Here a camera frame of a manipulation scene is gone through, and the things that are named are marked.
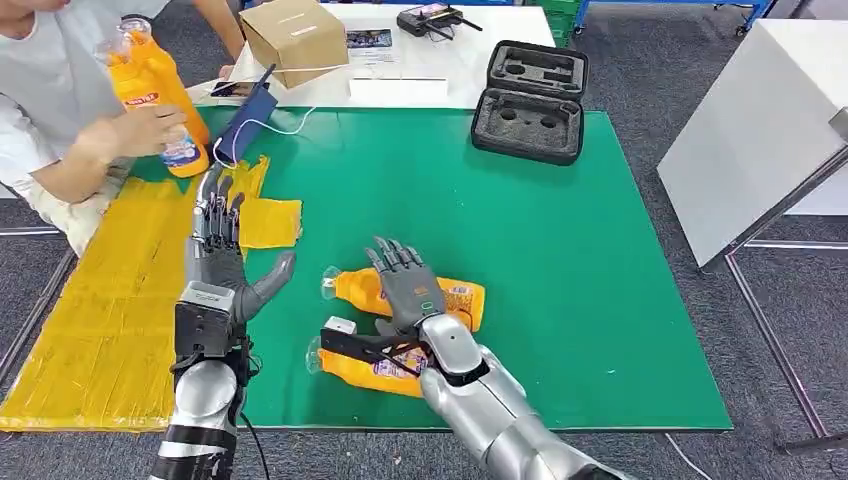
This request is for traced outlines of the person's right hand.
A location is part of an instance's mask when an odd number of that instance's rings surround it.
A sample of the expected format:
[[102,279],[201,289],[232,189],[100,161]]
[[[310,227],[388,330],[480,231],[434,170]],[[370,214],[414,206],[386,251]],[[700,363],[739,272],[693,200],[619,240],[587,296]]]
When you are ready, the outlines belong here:
[[95,121],[80,133],[79,141],[109,159],[160,154],[182,137],[186,120],[173,105],[143,106]]

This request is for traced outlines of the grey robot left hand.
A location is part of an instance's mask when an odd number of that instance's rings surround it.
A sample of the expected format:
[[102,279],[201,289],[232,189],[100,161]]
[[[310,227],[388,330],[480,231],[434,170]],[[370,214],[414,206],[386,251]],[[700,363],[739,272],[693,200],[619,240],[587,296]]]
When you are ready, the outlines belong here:
[[227,207],[231,179],[221,179],[222,172],[215,164],[200,179],[186,243],[185,278],[233,291],[234,318],[244,324],[291,280],[296,253],[280,253],[263,277],[247,281],[238,240],[240,208]]

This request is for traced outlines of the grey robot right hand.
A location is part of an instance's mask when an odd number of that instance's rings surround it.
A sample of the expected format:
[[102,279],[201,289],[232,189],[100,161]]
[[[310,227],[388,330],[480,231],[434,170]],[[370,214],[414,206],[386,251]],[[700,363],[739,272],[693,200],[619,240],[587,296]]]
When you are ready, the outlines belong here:
[[407,334],[425,319],[447,312],[445,297],[437,277],[412,246],[394,239],[374,237],[379,252],[365,252],[380,280],[388,301],[390,319],[378,318],[375,327],[384,336]]

